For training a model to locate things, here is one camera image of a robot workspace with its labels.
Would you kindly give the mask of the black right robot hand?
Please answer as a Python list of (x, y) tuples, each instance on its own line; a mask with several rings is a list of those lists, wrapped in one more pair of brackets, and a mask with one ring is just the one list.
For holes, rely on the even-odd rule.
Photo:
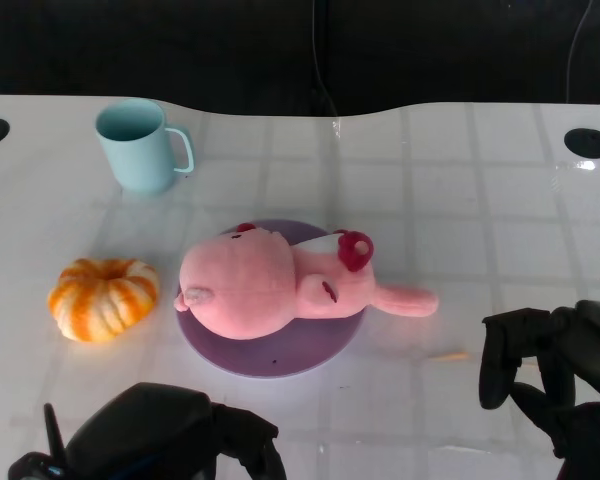
[(495, 410), (511, 398), (554, 442), (566, 440), (575, 425), (575, 379), (600, 394), (600, 301), (524, 308), (483, 324), (481, 407)]

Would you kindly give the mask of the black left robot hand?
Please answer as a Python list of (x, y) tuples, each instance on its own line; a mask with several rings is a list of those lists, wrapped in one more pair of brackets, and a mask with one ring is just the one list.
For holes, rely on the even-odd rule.
[(183, 387), (138, 383), (108, 402), (66, 446), (81, 479), (213, 479), (220, 456), (252, 479), (283, 479), (278, 428)]

